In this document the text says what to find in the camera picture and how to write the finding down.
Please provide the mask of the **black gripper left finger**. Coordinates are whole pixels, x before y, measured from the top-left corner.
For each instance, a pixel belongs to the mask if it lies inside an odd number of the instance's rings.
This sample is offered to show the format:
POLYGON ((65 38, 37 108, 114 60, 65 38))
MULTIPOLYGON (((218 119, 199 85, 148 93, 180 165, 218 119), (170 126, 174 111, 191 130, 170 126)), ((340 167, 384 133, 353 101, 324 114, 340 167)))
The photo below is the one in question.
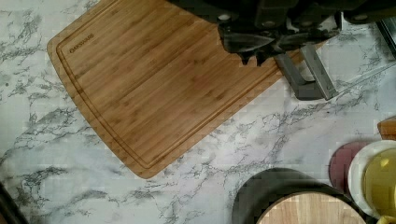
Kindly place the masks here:
POLYGON ((272 44, 276 34, 271 31, 233 30, 231 27, 218 27, 223 48, 240 57, 242 65, 247 65, 252 57, 256 64, 262 65, 267 59, 276 55, 272 44))

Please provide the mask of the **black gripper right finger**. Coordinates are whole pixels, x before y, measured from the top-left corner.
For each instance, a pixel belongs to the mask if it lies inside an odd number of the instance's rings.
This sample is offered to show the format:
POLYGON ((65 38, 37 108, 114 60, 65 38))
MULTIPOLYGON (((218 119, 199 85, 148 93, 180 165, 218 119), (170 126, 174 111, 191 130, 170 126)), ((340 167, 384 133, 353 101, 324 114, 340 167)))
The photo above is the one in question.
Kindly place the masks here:
POLYGON ((273 42, 255 50, 256 64, 261 66, 267 59, 288 51, 300 49, 306 45, 316 45, 326 41, 341 32, 340 28, 334 29, 309 29, 306 32, 297 32, 292 35, 281 35, 273 42))

